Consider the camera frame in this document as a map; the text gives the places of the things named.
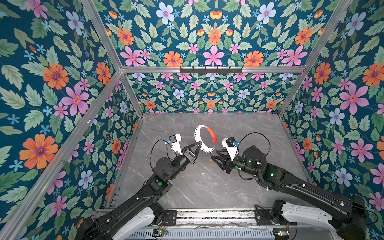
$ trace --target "orange flower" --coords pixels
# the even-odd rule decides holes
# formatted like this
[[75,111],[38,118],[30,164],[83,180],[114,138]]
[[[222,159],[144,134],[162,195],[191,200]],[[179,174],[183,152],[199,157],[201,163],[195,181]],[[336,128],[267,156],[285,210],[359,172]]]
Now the orange flower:
[[331,69],[329,68],[329,63],[322,63],[317,67],[316,72],[314,73],[315,82],[317,84],[322,85],[324,82],[328,80],[328,75],[331,74]]
[[84,221],[84,219],[82,218],[82,219],[80,219],[78,222],[77,222],[77,224],[76,224],[76,227],[77,228],[79,228],[80,227],[80,225],[83,223],[83,221]]
[[377,149],[381,150],[381,152],[379,152],[379,155],[382,159],[384,159],[384,136],[381,136],[381,140],[383,142],[377,142]]
[[262,58],[264,55],[262,53],[259,53],[259,51],[254,51],[252,53],[248,53],[247,57],[244,58],[244,66],[246,67],[258,67],[260,66],[260,63],[264,61],[264,58]]
[[200,29],[199,31],[197,31],[197,35],[203,36],[204,35],[204,30]]
[[29,45],[29,49],[30,49],[32,52],[37,53],[36,48],[34,48],[32,45]]
[[308,42],[310,40],[310,37],[312,37],[312,28],[304,28],[302,31],[300,31],[295,40],[297,45],[303,45],[304,43]]
[[210,108],[210,109],[214,108],[215,107],[215,102],[214,101],[209,101],[207,103],[207,107]]
[[109,67],[105,63],[98,63],[96,68],[96,73],[99,75],[100,82],[107,84],[111,78],[111,73],[109,72]]
[[120,141],[120,139],[116,138],[112,144],[112,152],[114,154],[118,154],[120,151],[120,147],[121,147],[121,141]]
[[211,33],[208,34],[208,37],[209,37],[208,41],[212,43],[212,45],[216,45],[217,43],[220,42],[221,33],[217,28],[214,28],[211,30]]
[[113,18],[113,19],[118,18],[118,14],[117,14],[116,12],[114,12],[114,11],[109,11],[108,13],[109,13],[109,15],[111,16],[111,18]]
[[167,67],[181,67],[183,63],[183,59],[180,58],[179,53],[175,53],[174,51],[170,51],[169,54],[166,53],[164,55],[164,63],[167,64]]
[[232,36],[233,35],[233,31],[231,30],[231,29],[227,29],[227,31],[225,32],[225,34],[227,35],[227,36]]
[[366,82],[367,86],[377,86],[380,84],[380,80],[384,81],[384,63],[372,64],[369,69],[364,72],[365,77],[362,78],[363,82]]
[[285,129],[289,132],[289,125],[288,123],[284,122]]
[[26,149],[20,151],[20,160],[27,160],[24,163],[29,169],[32,169],[37,164],[37,169],[42,169],[47,166],[47,162],[51,162],[55,156],[53,153],[57,152],[57,144],[53,144],[55,140],[48,136],[45,138],[44,134],[36,134],[35,140],[28,138],[23,147]]
[[308,138],[304,139],[303,147],[306,151],[308,151],[308,152],[311,151],[312,145],[313,145],[313,143],[312,143],[311,139],[308,139]]
[[212,19],[220,19],[222,16],[223,16],[223,12],[222,11],[212,11],[209,13],[209,15],[211,16]]
[[109,185],[109,188],[107,189],[107,195],[105,195],[105,201],[108,201],[108,199],[109,199],[109,195],[111,194],[111,191],[112,191],[112,188],[113,188],[113,183],[111,183],[110,185]]
[[47,85],[51,88],[60,90],[69,82],[67,70],[63,70],[63,66],[60,64],[55,65],[54,63],[50,63],[49,68],[43,69],[43,73],[44,81],[48,82]]
[[314,14],[314,18],[318,19],[319,17],[321,17],[323,15],[323,10],[319,10],[317,11],[315,14]]
[[135,132],[136,127],[137,127],[137,122],[135,122],[135,123],[133,124],[133,129],[132,129],[133,132]]
[[266,106],[266,108],[272,109],[272,108],[276,107],[276,105],[277,105],[277,102],[272,100],[270,102],[267,102],[267,104],[265,106]]
[[133,45],[133,42],[135,41],[131,31],[127,31],[125,28],[123,28],[122,30],[118,30],[118,38],[120,42],[124,43],[127,46]]
[[146,106],[147,108],[149,108],[149,109],[155,109],[155,108],[156,108],[156,104],[155,104],[154,102],[152,102],[152,101],[147,101],[147,102],[145,103],[145,106]]

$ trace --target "metal beam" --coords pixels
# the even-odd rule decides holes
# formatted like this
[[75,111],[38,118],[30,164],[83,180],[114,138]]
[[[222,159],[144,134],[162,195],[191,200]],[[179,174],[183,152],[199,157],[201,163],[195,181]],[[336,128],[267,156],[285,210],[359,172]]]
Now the metal beam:
[[125,89],[127,90],[127,95],[128,95],[128,98],[131,100],[131,103],[133,105],[133,108],[135,109],[137,115],[142,118],[143,116],[143,111],[141,109],[141,106],[139,104],[139,100],[137,99],[136,97],[136,94],[135,92],[133,91],[133,87],[132,85],[129,83],[129,80],[128,80],[128,77],[126,74],[123,74],[122,78],[121,78],[121,83],[123,84],[123,86],[125,87]]
[[122,73],[303,73],[302,66],[260,66],[260,67],[127,67],[121,68]]
[[335,11],[332,13],[327,24],[325,25],[325,28],[324,28],[322,35],[320,36],[315,47],[311,51],[307,61],[305,62],[303,73],[301,73],[298,76],[298,78],[296,79],[295,83],[291,87],[291,90],[287,94],[287,97],[285,98],[284,103],[278,112],[278,114],[281,118],[283,117],[283,114],[286,111],[289,104],[291,104],[294,96],[296,95],[301,84],[303,83],[303,80],[308,76],[308,73],[310,72],[312,66],[316,63],[316,60],[319,57],[321,51],[323,50],[323,48],[327,44],[333,31],[336,29],[337,25],[339,24],[340,20],[344,16],[344,14],[347,11],[347,8],[349,7],[350,4],[352,4],[352,0],[340,0],[339,1],[338,5],[336,6]]
[[121,163],[119,173],[115,179],[115,183],[113,184],[113,188],[111,189],[111,193],[109,194],[109,199],[107,201],[106,208],[111,207],[114,195],[119,190],[119,188],[121,187],[122,181],[124,180],[125,174],[127,173],[129,163],[131,162],[132,153],[135,149],[135,146],[137,143],[137,138],[139,137],[142,122],[143,122],[143,119],[139,118],[139,120],[137,121],[136,130],[133,133],[133,136],[131,139],[131,143],[130,143],[128,149],[126,150],[125,156],[124,156],[122,163]]
[[80,122],[75,129],[66,139],[62,147],[56,153],[52,161],[45,168],[43,173],[37,179],[31,190],[25,196],[20,206],[16,209],[12,217],[4,225],[0,231],[0,239],[15,240],[20,231],[25,226],[28,218],[34,213],[37,205],[40,203],[40,199],[46,194],[48,188],[55,181],[57,175],[60,173],[65,162],[74,151],[78,142],[84,136],[89,127],[90,121],[92,121],[100,108],[104,105],[106,99],[109,97],[110,92],[118,81],[120,80],[121,73],[115,73],[107,85],[100,92],[99,96],[93,102],[88,111],[84,114]]
[[104,46],[104,49],[106,50],[109,58],[111,59],[113,67],[116,71],[119,71],[122,67],[120,58],[115,50],[115,47],[111,42],[111,39],[107,35],[107,30],[104,27],[104,23],[101,20],[99,12],[96,9],[95,3],[93,2],[93,0],[82,0],[81,2],[83,3],[88,17],[90,18],[96,30],[96,33],[99,35],[101,44]]

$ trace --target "floral wallpaper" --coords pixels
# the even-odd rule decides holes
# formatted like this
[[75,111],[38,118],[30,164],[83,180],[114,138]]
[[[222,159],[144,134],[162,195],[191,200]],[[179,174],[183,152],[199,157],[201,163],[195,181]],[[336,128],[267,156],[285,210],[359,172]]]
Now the floral wallpaper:
[[[77,0],[2,1],[0,28],[2,228],[114,69]],[[135,119],[119,82],[19,239],[73,238],[72,223],[104,204]]]
[[303,65],[337,3],[95,1],[122,63],[173,67]]
[[358,194],[369,213],[367,239],[384,238],[383,1],[348,9],[284,115],[311,181]]
[[297,74],[133,73],[128,78],[144,112],[275,113]]

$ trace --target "pink flower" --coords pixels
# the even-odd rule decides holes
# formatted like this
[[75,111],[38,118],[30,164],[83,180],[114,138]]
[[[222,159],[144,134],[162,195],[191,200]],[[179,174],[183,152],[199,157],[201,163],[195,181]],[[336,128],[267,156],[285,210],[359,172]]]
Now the pink flower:
[[112,101],[112,96],[113,96],[113,93],[110,93],[107,100],[105,100],[105,102],[109,102],[109,101]]
[[196,89],[200,89],[200,86],[201,84],[198,84],[197,81],[195,81],[195,83],[191,83],[191,89],[193,90],[196,90]]
[[51,217],[55,214],[58,216],[61,215],[61,210],[67,208],[67,204],[64,203],[65,201],[67,201],[67,197],[61,199],[61,196],[59,195],[56,202],[50,204],[50,207],[52,208]]
[[324,93],[321,93],[321,90],[323,89],[323,87],[315,87],[314,88],[314,91],[311,93],[311,96],[313,96],[312,98],[312,101],[314,102],[316,100],[316,102],[319,102],[320,101],[320,97],[322,97],[324,95]]
[[61,181],[59,179],[62,179],[65,176],[66,173],[67,173],[66,171],[62,171],[62,172],[59,173],[59,175],[57,175],[56,180],[48,188],[48,191],[47,191],[48,195],[51,195],[53,193],[53,191],[55,190],[55,185],[58,188],[63,187],[63,181]]
[[311,109],[311,112],[311,116],[313,116],[314,118],[320,115],[319,108],[317,108],[316,106]]
[[197,3],[199,0],[188,0],[188,4],[192,6],[193,2]]
[[248,73],[236,73],[233,76],[233,79],[237,79],[237,82],[240,82],[241,80],[245,80],[245,76],[247,76]]
[[295,147],[296,147],[297,153],[299,154],[300,160],[302,162],[305,162],[305,159],[304,159],[304,156],[303,156],[303,154],[305,153],[305,150],[304,149],[300,149],[300,145],[299,144],[296,144]]
[[73,157],[78,157],[79,156],[79,153],[75,151],[75,150],[79,149],[79,147],[80,147],[80,144],[77,144],[76,148],[73,150],[72,154],[68,158],[68,160],[67,160],[68,162],[72,162],[72,156]]
[[302,52],[303,46],[300,45],[296,51],[293,51],[292,49],[289,49],[287,52],[288,57],[284,58],[281,62],[282,63],[288,63],[287,66],[292,66],[295,64],[296,66],[300,65],[301,60],[299,58],[305,57],[308,53]]
[[191,43],[191,45],[188,47],[188,49],[189,49],[189,53],[196,53],[196,51],[199,50],[197,48],[197,44],[193,45],[193,43]]
[[144,60],[151,59],[149,56],[151,53],[148,53],[146,49],[140,50],[140,57],[144,57]]
[[366,144],[364,145],[364,140],[362,138],[359,138],[358,145],[354,142],[351,142],[351,147],[356,149],[351,152],[352,156],[359,155],[359,161],[364,162],[365,157],[369,159],[373,159],[372,153],[368,152],[369,150],[372,150],[373,145],[372,144]]
[[211,47],[211,53],[209,52],[204,52],[203,53],[204,57],[207,58],[205,61],[204,65],[209,65],[212,63],[212,66],[216,63],[216,65],[221,65],[221,60],[219,58],[222,58],[224,56],[223,52],[217,52],[217,46],[213,45]]
[[240,2],[242,6],[245,4],[245,0],[236,0],[236,2],[237,2],[237,3]]
[[374,184],[380,184],[381,182],[383,182],[383,187],[384,187],[384,165],[379,163],[379,165],[377,166],[377,169],[374,169],[374,168],[371,168],[370,171],[373,175],[375,176],[378,176],[378,177],[374,177],[373,178],[373,183]]
[[351,83],[350,86],[348,87],[348,91],[349,91],[349,94],[346,92],[342,92],[339,94],[341,99],[346,100],[340,105],[340,109],[341,110],[347,109],[348,106],[350,105],[349,112],[352,115],[355,115],[355,113],[358,110],[358,107],[356,106],[356,104],[359,105],[360,107],[365,107],[369,104],[366,98],[361,98],[361,96],[367,93],[368,86],[361,87],[356,92],[356,85],[354,83]]
[[88,84],[88,79],[84,80],[84,78],[80,78],[80,82],[78,82],[77,84],[81,86],[81,90],[85,89],[86,91],[88,91],[88,87],[91,86]]
[[256,81],[259,81],[260,78],[264,78],[264,73],[252,73],[253,76],[251,77],[252,79],[255,78]]
[[224,84],[224,89],[229,90],[229,89],[233,88],[232,85],[233,85],[233,83],[229,83],[229,81],[228,81],[227,83]]
[[308,169],[310,170],[310,172],[313,172],[313,171],[314,171],[314,165],[313,165],[313,163],[308,164]]
[[375,205],[377,211],[381,211],[382,209],[384,209],[384,199],[381,198],[381,194],[379,192],[376,192],[375,195],[370,193],[369,197],[372,198],[371,200],[369,200],[369,203]]
[[235,45],[233,44],[231,45],[231,48],[229,49],[229,51],[232,51],[232,54],[234,54],[234,53],[238,53],[239,49],[240,49],[239,44],[236,43]]
[[53,108],[56,110],[55,116],[60,115],[60,118],[63,119],[64,115],[68,115],[68,112],[66,111],[68,109],[68,106],[63,106],[62,102],[59,102],[59,106],[53,106]]
[[283,57],[287,56],[288,50],[284,50],[284,48],[281,50],[281,52],[277,53],[277,58],[283,59]]
[[91,216],[91,219],[92,220],[95,220],[95,219],[97,219],[98,217],[99,217],[99,210],[98,209],[96,209],[95,211],[93,211],[92,212],[92,216]]
[[119,80],[117,85],[115,86],[115,91],[121,90],[121,81]]
[[163,89],[163,87],[164,87],[163,82],[157,81],[156,88],[159,88],[161,90],[161,89]]
[[26,2],[25,5],[33,10],[33,13],[37,18],[41,15],[43,18],[48,19],[45,14],[45,12],[48,11],[48,8],[44,5],[40,5],[40,0],[29,0],[29,2]]
[[306,76],[305,80],[303,81],[303,88],[302,88],[302,90],[305,89],[305,91],[308,92],[308,89],[310,87],[312,87],[311,81],[312,81],[312,77],[308,78],[308,76]]
[[125,64],[127,66],[130,66],[133,63],[133,66],[139,67],[140,66],[139,63],[140,64],[145,63],[145,61],[142,58],[139,58],[139,56],[140,56],[140,51],[139,50],[135,50],[132,53],[132,49],[130,47],[128,47],[128,46],[125,46],[125,51],[127,53],[121,52],[120,55],[122,57],[124,57],[124,58],[127,58],[127,60],[125,60]]
[[343,147],[343,143],[344,141],[339,142],[337,139],[335,139],[335,143],[332,143],[333,151],[338,152],[338,154],[340,155],[341,151],[345,150],[345,147]]
[[339,88],[341,91],[348,90],[348,85],[350,85],[352,82],[349,80],[349,77],[345,79],[341,79],[341,83],[339,84]]
[[78,84],[74,86],[74,92],[69,87],[66,87],[65,91],[70,96],[70,98],[63,97],[61,102],[67,106],[72,105],[70,108],[71,116],[76,115],[77,109],[79,109],[79,112],[81,114],[84,114],[88,110],[88,104],[85,103],[84,101],[88,99],[89,94],[81,93],[81,87]]
[[113,109],[109,107],[109,108],[106,108],[106,110],[107,110],[107,116],[111,118],[113,116]]
[[166,81],[168,82],[169,79],[173,79],[173,76],[172,76],[172,73],[162,73],[161,76],[160,76],[161,79],[166,79]]
[[87,151],[87,155],[89,155],[89,152],[93,152],[94,146],[95,144],[92,144],[92,141],[85,142],[85,148],[83,149],[83,151]]
[[192,76],[189,75],[189,73],[178,73],[177,75],[179,75],[179,81],[184,81],[184,82],[188,82],[188,79],[191,79]]
[[380,108],[380,110],[377,111],[377,114],[383,114],[384,116],[384,105],[378,104],[377,106]]
[[129,144],[130,144],[130,142],[129,142],[129,140],[127,140],[127,141],[125,142],[125,144],[124,144],[123,149],[120,149],[120,154],[121,154],[121,156],[119,157],[118,162],[121,163],[121,162],[123,161],[123,159],[124,159],[124,157],[125,157],[125,153],[127,152],[127,148],[129,147]]
[[262,89],[263,89],[263,88],[267,88],[268,85],[269,85],[269,82],[267,82],[267,81],[264,81],[264,82],[261,82],[261,83],[260,83],[260,87],[261,87]]

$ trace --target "diagonal metal beam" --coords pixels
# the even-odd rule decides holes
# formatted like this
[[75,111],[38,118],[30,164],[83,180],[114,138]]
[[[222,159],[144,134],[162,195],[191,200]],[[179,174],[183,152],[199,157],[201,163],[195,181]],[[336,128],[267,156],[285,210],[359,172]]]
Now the diagonal metal beam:
[[304,72],[300,74],[299,77],[296,79],[287,97],[285,98],[284,103],[278,112],[280,117],[283,117],[284,112],[286,111],[289,104],[291,104],[294,96],[296,95],[301,84],[303,83],[303,80],[308,76],[308,73],[310,72],[312,66],[316,63],[316,60],[319,57],[321,51],[327,44],[333,31],[336,29],[337,25],[339,24],[345,12],[347,11],[347,8],[349,7],[350,4],[352,4],[352,2],[353,2],[352,0],[339,1],[335,11],[332,13],[331,17],[328,20],[327,25],[325,25],[322,35],[320,36],[315,47],[311,51],[311,54],[309,55],[307,61],[305,62]]
[[65,162],[74,151],[78,142],[84,136],[89,127],[89,123],[95,118],[100,108],[104,105],[110,92],[120,80],[121,73],[115,73],[107,85],[100,92],[88,111],[84,114],[75,129],[69,135],[62,147],[56,153],[52,161],[45,168],[31,190],[25,196],[20,206],[16,209],[13,216],[8,220],[0,231],[0,239],[15,240],[29,217],[34,213],[40,199],[46,194],[50,185],[55,181]]
[[123,73],[303,73],[302,66],[259,66],[259,67],[127,67],[121,68]]
[[104,49],[106,50],[109,58],[111,59],[111,62],[113,64],[113,67],[116,71],[119,71],[122,67],[120,58],[115,50],[115,47],[113,46],[111,39],[107,35],[107,30],[104,27],[104,23],[101,20],[101,17],[99,15],[99,12],[97,11],[97,8],[95,6],[95,3],[93,0],[82,0],[83,6],[88,14],[88,17],[90,18],[96,33],[99,35],[101,44],[104,46]]

